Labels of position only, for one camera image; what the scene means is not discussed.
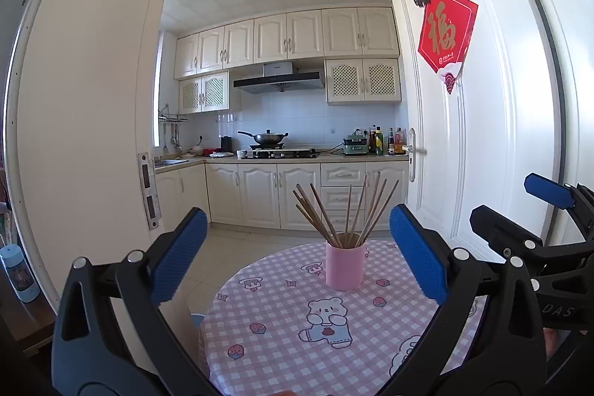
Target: range hood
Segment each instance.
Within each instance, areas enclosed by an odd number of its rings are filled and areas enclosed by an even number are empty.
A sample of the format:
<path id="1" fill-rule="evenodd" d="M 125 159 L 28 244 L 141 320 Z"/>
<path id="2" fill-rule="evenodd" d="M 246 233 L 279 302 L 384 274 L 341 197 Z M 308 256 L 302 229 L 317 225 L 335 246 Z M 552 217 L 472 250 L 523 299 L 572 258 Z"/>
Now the range hood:
<path id="1" fill-rule="evenodd" d="M 324 72 L 323 70 L 295 71 L 290 61 L 267 63 L 262 65 L 261 75 L 233 81 L 233 86 L 252 94 L 322 89 Z"/>

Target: drawer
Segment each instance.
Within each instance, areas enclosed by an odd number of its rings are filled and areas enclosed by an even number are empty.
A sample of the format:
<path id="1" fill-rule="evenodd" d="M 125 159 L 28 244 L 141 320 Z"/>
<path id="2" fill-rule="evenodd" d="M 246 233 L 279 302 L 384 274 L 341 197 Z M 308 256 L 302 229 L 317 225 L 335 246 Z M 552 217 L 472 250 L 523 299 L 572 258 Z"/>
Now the drawer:
<path id="1" fill-rule="evenodd" d="M 323 187 L 363 186 L 365 163 L 322 163 Z"/>
<path id="2" fill-rule="evenodd" d="M 349 214 L 349 231 L 353 226 L 353 222 L 355 220 L 355 212 L 357 210 L 351 210 Z M 345 221 L 346 221 L 346 210 L 327 210 L 328 218 L 332 222 L 334 229 L 337 232 L 344 232 L 345 231 Z M 363 225 L 365 223 L 365 211 L 363 209 L 359 210 L 359 216 L 357 218 L 357 226 L 355 230 L 363 230 Z"/>
<path id="3" fill-rule="evenodd" d="M 357 210 L 363 187 L 353 187 L 350 209 Z M 322 204 L 326 210 L 346 210 L 349 201 L 349 187 L 322 187 Z"/>

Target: pink cup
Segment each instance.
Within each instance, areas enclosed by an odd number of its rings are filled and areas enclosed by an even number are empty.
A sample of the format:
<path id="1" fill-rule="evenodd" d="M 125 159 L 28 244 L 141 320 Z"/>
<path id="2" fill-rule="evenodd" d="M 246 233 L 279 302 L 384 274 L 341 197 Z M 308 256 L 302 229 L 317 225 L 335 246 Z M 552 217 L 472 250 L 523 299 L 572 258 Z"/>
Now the pink cup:
<path id="1" fill-rule="evenodd" d="M 365 247 L 338 249 L 326 243 L 326 285 L 334 290 L 354 290 L 363 282 Z"/>

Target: lattice cabinet door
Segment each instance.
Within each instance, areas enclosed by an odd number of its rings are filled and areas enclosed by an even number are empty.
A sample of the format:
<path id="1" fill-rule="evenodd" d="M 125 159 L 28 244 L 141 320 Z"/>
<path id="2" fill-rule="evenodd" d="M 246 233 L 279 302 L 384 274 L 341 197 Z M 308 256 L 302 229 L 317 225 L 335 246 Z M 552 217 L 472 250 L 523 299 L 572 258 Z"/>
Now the lattice cabinet door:
<path id="1" fill-rule="evenodd" d="M 363 59 L 366 101 L 401 101 L 397 59 Z"/>
<path id="2" fill-rule="evenodd" d="M 326 61 L 328 102 L 364 101 L 363 61 L 335 59 Z"/>
<path id="3" fill-rule="evenodd" d="M 202 111 L 229 109 L 229 72 L 202 77 Z"/>
<path id="4" fill-rule="evenodd" d="M 202 111 L 202 78 L 179 82 L 179 114 Z"/>

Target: blue gripper pad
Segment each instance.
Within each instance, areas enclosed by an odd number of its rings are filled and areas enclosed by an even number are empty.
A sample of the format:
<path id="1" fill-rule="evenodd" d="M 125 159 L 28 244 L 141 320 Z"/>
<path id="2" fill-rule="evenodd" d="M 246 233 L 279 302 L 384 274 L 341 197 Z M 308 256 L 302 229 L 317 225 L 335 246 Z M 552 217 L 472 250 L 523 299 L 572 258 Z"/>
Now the blue gripper pad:
<path id="1" fill-rule="evenodd" d="M 448 295 L 446 242 L 437 232 L 424 229 L 404 203 L 390 213 L 390 232 L 424 295 L 443 304 Z"/>
<path id="2" fill-rule="evenodd" d="M 571 208 L 575 204 L 574 199 L 571 198 L 571 192 L 567 188 L 536 173 L 531 173 L 526 177 L 524 188 L 529 194 L 562 210 Z"/>
<path id="3" fill-rule="evenodd" d="M 160 256 L 150 266 L 151 301 L 158 306 L 171 300 L 177 287 L 208 232 L 206 214 L 200 208 L 192 208 L 173 232 L 161 234 L 147 251 L 147 256 Z"/>

